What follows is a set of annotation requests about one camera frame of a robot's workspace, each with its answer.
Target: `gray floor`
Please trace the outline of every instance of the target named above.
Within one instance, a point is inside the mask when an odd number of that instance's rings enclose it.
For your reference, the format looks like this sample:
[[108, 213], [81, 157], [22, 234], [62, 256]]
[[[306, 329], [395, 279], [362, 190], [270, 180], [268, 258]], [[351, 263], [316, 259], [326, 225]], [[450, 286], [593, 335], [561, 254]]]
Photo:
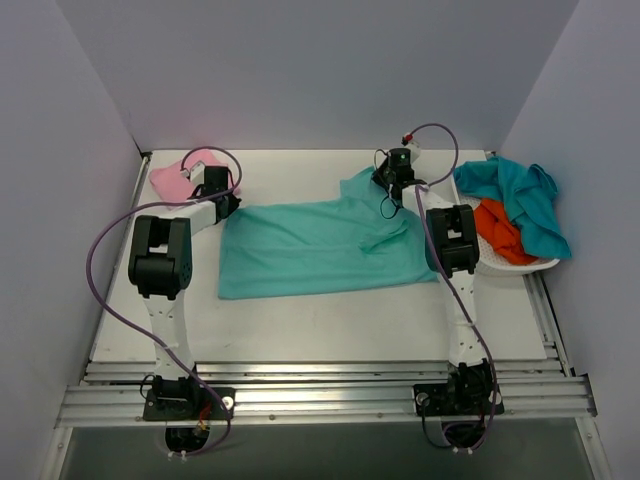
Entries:
[[591, 479], [573, 420], [501, 421], [472, 456], [436, 450], [409, 424], [237, 427], [216, 452], [169, 462], [162, 430], [76, 429], [63, 479]]

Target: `metal bracket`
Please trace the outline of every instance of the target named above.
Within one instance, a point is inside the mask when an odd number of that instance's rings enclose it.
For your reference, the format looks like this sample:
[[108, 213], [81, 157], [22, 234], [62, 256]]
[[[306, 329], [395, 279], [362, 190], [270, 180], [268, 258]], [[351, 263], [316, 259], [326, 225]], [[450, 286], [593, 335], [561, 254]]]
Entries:
[[[236, 390], [230, 387], [212, 387], [223, 402], [231, 418], [233, 418]], [[199, 420], [200, 412], [206, 407], [207, 403], [211, 403], [211, 412], [208, 420], [225, 420], [226, 415], [222, 407], [213, 398], [207, 398], [202, 395], [202, 400], [198, 405], [192, 405], [184, 399], [161, 399], [156, 398], [153, 390], [147, 392], [147, 400], [144, 404], [144, 412], [142, 419], [148, 422], [172, 422], [183, 420]]]
[[[454, 405], [448, 401], [449, 392], [446, 383], [420, 384], [413, 386], [413, 398], [415, 400], [416, 415], [422, 416], [422, 409], [425, 409], [425, 417], [442, 417], [460, 415]], [[465, 412], [465, 415], [486, 415], [491, 409], [491, 401], [486, 399], [482, 407], [477, 406], [471, 412]], [[498, 402], [496, 403], [496, 415], [504, 413], [504, 403], [502, 395], [498, 387]]]

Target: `pink cloth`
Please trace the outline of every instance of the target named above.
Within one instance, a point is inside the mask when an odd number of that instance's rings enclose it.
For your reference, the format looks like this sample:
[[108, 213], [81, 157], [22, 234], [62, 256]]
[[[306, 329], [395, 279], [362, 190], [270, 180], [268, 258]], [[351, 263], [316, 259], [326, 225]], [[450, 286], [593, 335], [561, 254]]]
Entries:
[[[218, 160], [211, 150], [199, 150], [192, 153], [185, 162], [185, 168], [191, 170], [198, 162], [207, 166], [224, 165], [226, 163]], [[180, 172], [180, 161], [166, 168], [154, 168], [149, 173], [149, 179], [153, 189], [165, 202], [184, 202], [192, 194], [197, 185], [194, 185], [188, 178]], [[232, 183], [231, 172], [229, 172], [229, 184]]]

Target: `cable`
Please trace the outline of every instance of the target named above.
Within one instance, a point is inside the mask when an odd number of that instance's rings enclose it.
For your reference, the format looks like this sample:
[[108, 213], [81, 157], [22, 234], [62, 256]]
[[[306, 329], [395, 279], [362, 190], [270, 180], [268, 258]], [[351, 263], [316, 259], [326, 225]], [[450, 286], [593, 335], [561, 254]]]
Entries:
[[[199, 148], [194, 148], [193, 150], [191, 150], [189, 153], [187, 153], [183, 158], [182, 161], [180, 162], [180, 171], [183, 172], [186, 170], [186, 168], [184, 167], [185, 162], [187, 161], [187, 159], [194, 154], [195, 152], [199, 152], [200, 150], [206, 149], [207, 147], [199, 147]], [[231, 185], [234, 185], [233, 182], [233, 172], [231, 170], [229, 170], [229, 180], [231, 180]], [[202, 187], [202, 185], [198, 185], [196, 186], [196, 190], [194, 190], [194, 192], [191, 194], [191, 197], [189, 198], [193, 198], [196, 196], [196, 191], [198, 191], [200, 188]]]
[[[389, 201], [391, 202], [391, 205], [393, 205], [393, 207], [394, 207], [394, 209], [395, 209], [395, 210], [394, 210], [394, 212], [393, 212], [393, 215], [391, 215], [390, 217], [386, 217], [386, 216], [384, 215], [384, 213], [382, 213], [382, 205], [384, 205], [384, 202], [386, 202], [387, 200], [389, 200]], [[384, 218], [385, 220], [391, 220], [392, 218], [394, 218], [394, 217], [398, 214], [398, 212], [400, 211], [400, 209], [401, 209], [401, 207], [399, 207], [399, 206], [396, 204], [396, 202], [394, 202], [394, 201], [393, 201], [393, 198], [391, 198], [391, 196], [389, 196], [389, 195], [387, 195], [386, 197], [384, 197], [384, 198], [382, 199], [382, 201], [380, 202], [380, 216], [381, 216], [382, 218]]]
[[[471, 327], [471, 329], [473, 329], [473, 333], [476, 334], [476, 337], [478, 337], [478, 341], [482, 345], [482, 348], [484, 348], [484, 351], [487, 353], [487, 360], [489, 362], [489, 368], [491, 369], [491, 375], [493, 377], [493, 395], [492, 395], [492, 398], [491, 398], [491, 409], [489, 411], [489, 420], [487, 421], [487, 424], [485, 426], [484, 432], [482, 433], [482, 436], [480, 437], [480, 439], [478, 439], [478, 441], [475, 444], [473, 444], [471, 447], [469, 447], [471, 450], [476, 450], [477, 448], [479, 448], [484, 443], [485, 439], [487, 438], [487, 434], [489, 432], [491, 424], [493, 423], [493, 417], [495, 416], [495, 413], [496, 413], [496, 404], [497, 404], [497, 399], [498, 399], [498, 378], [497, 378], [497, 375], [496, 375], [496, 366], [495, 366], [495, 363], [493, 361], [493, 357], [491, 356], [491, 352], [489, 351], [489, 347], [487, 345], [487, 342], [485, 342], [484, 337], [482, 336], [482, 334], [478, 330], [478, 327], [475, 326], [473, 320], [471, 319], [471, 315], [469, 315], [469, 312], [467, 311], [467, 308], [464, 306], [464, 303], [463, 303], [462, 299], [460, 298], [460, 295], [458, 295], [458, 292], [456, 291], [456, 288], [451, 283], [451, 280], [449, 280], [449, 277], [447, 277], [447, 274], [444, 271], [444, 268], [442, 268], [442, 264], [440, 263], [440, 260], [438, 259], [438, 255], [436, 253], [435, 246], [433, 245], [433, 239], [431, 238], [431, 233], [429, 232], [429, 225], [427, 224], [427, 218], [426, 218], [426, 215], [425, 215], [425, 212], [424, 212], [424, 207], [422, 205], [422, 198], [420, 197], [420, 190], [428, 191], [428, 188], [425, 188], [425, 187], [423, 187], [421, 185], [416, 185], [415, 193], [416, 193], [416, 201], [418, 203], [418, 212], [420, 213], [420, 220], [422, 221], [422, 228], [424, 229], [424, 234], [425, 234], [425, 237], [427, 239], [427, 245], [429, 246], [429, 253], [431, 254], [431, 258], [433, 259], [434, 263], [436, 264], [438, 272], [440, 273], [440, 275], [444, 279], [445, 283], [447, 284], [447, 286], [451, 290], [451, 293], [453, 294], [454, 298], [458, 302], [458, 305], [460, 305], [460, 310], [462, 310], [462, 313], [464, 314], [465, 318], [467, 319], [467, 322], [469, 322], [469, 326]], [[447, 432], [451, 428], [453, 428], [455, 426], [468, 425], [468, 424], [469, 424], [469, 422], [450, 423], [449, 425], [447, 425], [443, 429], [443, 434], [445, 435], [445, 438], [446, 438]]]
[[447, 428], [447, 425], [443, 430], [442, 434], [447, 439], [447, 441], [452, 444], [454, 447], [458, 447], [459, 449], [467, 449], [469, 448], [467, 440], [474, 435], [476, 437], [482, 436], [482, 433], [485, 430], [484, 425], [484, 408], [480, 411], [480, 420], [478, 422], [470, 423], [470, 422], [455, 422], [456, 425], [452, 424], [451, 428]]
[[384, 153], [385, 157], [389, 156], [389, 152], [385, 152], [384, 150], [382, 150], [381, 148], [377, 149], [375, 152], [373, 152], [373, 167], [378, 170], [378, 164], [376, 162], [376, 155], [378, 154], [378, 152], [382, 152]]
[[209, 420], [209, 415], [211, 415], [211, 403], [207, 402], [204, 408], [200, 410], [200, 415], [198, 416], [198, 426], [201, 430], [207, 430], [209, 428], [205, 423]]
[[102, 297], [102, 295], [100, 295], [100, 292], [98, 291], [98, 288], [96, 287], [95, 281], [93, 279], [93, 273], [91, 270], [93, 265], [93, 257], [96, 252], [96, 249], [98, 248], [98, 245], [100, 244], [102, 239], [107, 235], [107, 233], [109, 233], [120, 222], [122, 222], [123, 220], [126, 220], [127, 218], [140, 212], [141, 210], [145, 210], [151, 207], [184, 207], [184, 206], [193, 205], [200, 202], [215, 200], [216, 198], [220, 198], [220, 197], [223, 197], [224, 195], [233, 193], [233, 191], [238, 187], [238, 185], [240, 185], [240, 182], [242, 181], [242, 167], [240, 166], [240, 162], [238, 162], [238, 159], [229, 151], [225, 150], [224, 148], [204, 146], [204, 147], [194, 148], [193, 150], [190, 150], [189, 152], [187, 152], [187, 154], [182, 159], [181, 165], [184, 165], [185, 160], [191, 154], [200, 150], [215, 150], [217, 152], [221, 152], [227, 155], [231, 160], [233, 160], [233, 162], [236, 164], [236, 167], [238, 168], [238, 181], [232, 184], [230, 188], [228, 188], [223, 192], [218, 192], [213, 195], [209, 195], [207, 197], [199, 198], [196, 200], [188, 200], [186, 202], [151, 202], [151, 203], [146, 203], [144, 205], [138, 205], [137, 207], [129, 210], [124, 215], [121, 215], [120, 217], [113, 220], [98, 234], [98, 236], [95, 238], [95, 240], [91, 244], [91, 247], [89, 248], [89, 252], [87, 253], [87, 262], [85, 265], [85, 274], [87, 277], [87, 284], [89, 285], [89, 289], [91, 290], [91, 293], [93, 294], [95, 299], [98, 301], [100, 306], [104, 310], [109, 312], [112, 316], [114, 316], [117, 320], [124, 323], [126, 326], [134, 329], [136, 332], [141, 333], [145, 337], [153, 340], [156, 344], [160, 345], [160, 347], [162, 347], [165, 350], [165, 352], [167, 352], [167, 355], [171, 358], [171, 360], [173, 360], [178, 367], [180, 367], [188, 376], [193, 378], [202, 388], [204, 388], [207, 391], [207, 393], [209, 393], [209, 395], [211, 395], [211, 397], [220, 405], [220, 408], [222, 408], [222, 411], [225, 414], [225, 419], [227, 422], [227, 428], [225, 429], [224, 433], [215, 441], [211, 441], [211, 442], [207, 441], [207, 443], [200, 450], [196, 450], [194, 452], [188, 452], [186, 454], [187, 456], [204, 453], [205, 451], [208, 451], [216, 447], [217, 445], [220, 445], [227, 438], [227, 436], [231, 432], [231, 414], [229, 413], [229, 410], [227, 409], [224, 402], [222, 401], [222, 398], [220, 398], [220, 395], [218, 395], [215, 392], [215, 390], [213, 390], [213, 388], [211, 388], [195, 372], [193, 372], [189, 367], [187, 367], [184, 363], [182, 363], [182, 361], [176, 356], [176, 354], [173, 353], [173, 351], [171, 351], [171, 349], [164, 342], [164, 340], [162, 340], [157, 335], [154, 335], [152, 332], [145, 330], [139, 325], [136, 325], [131, 320], [128, 320], [123, 315], [116, 312], [112, 307], [109, 306], [107, 301]]
[[444, 182], [447, 178], [453, 175], [453, 171], [458, 166], [458, 158], [460, 157], [460, 147], [458, 146], [458, 139], [456, 138], [454, 133], [451, 131], [449, 127], [447, 127], [446, 125], [443, 125], [442, 123], [423, 123], [422, 125], [417, 126], [413, 130], [411, 130], [409, 133], [407, 133], [404, 137], [402, 137], [403, 145], [406, 145], [404, 142], [410, 142], [413, 139], [413, 136], [416, 134], [416, 132], [419, 132], [423, 128], [428, 128], [428, 127], [438, 127], [444, 130], [445, 132], [447, 132], [451, 137], [451, 140], [453, 140], [453, 145], [456, 151], [455, 158], [453, 159], [453, 164], [451, 165], [451, 169], [447, 172], [447, 174], [444, 177], [439, 178], [435, 182], [431, 182], [428, 184], [430, 187], [432, 187], [433, 185], [437, 185], [439, 183]]
[[142, 381], [140, 382], [140, 396], [142, 398], [144, 398], [145, 402], [147, 401], [147, 396], [144, 393], [142, 393], [142, 389], [144, 388], [144, 383], [147, 381], [147, 378], [149, 378], [149, 377], [153, 377], [153, 374], [152, 373], [147, 373], [144, 376], [144, 378], [142, 379]]
[[198, 198], [198, 195], [200, 195], [201, 191], [202, 191], [202, 184], [197, 185], [196, 188], [193, 189], [193, 193], [189, 197], [189, 200], [191, 200], [193, 198]]
[[422, 433], [424, 433], [424, 438], [427, 439], [427, 442], [429, 442], [429, 444], [432, 447], [439, 448], [441, 450], [449, 450], [451, 448], [450, 445], [438, 445], [433, 440], [431, 440], [431, 438], [429, 437], [429, 434], [427, 433], [427, 424], [426, 424], [426, 421], [425, 421], [425, 412], [426, 412], [427, 409], [425, 408], [424, 405], [421, 405], [421, 409], [422, 409]]

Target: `teal shirt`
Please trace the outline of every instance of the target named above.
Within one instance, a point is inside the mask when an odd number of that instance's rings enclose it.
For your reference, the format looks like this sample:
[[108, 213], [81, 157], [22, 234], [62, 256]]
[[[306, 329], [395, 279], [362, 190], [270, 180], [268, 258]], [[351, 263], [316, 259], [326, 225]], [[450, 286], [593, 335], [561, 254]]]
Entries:
[[453, 175], [463, 194], [504, 204], [509, 220], [520, 229], [522, 246], [529, 255], [571, 257], [553, 211], [558, 187], [540, 165], [524, 167], [506, 158], [491, 157], [464, 163]]
[[[420, 219], [380, 214], [384, 190], [373, 168], [340, 182], [328, 202], [253, 206], [231, 215], [222, 234], [218, 296], [307, 295], [434, 280]], [[393, 213], [389, 202], [385, 215]]]

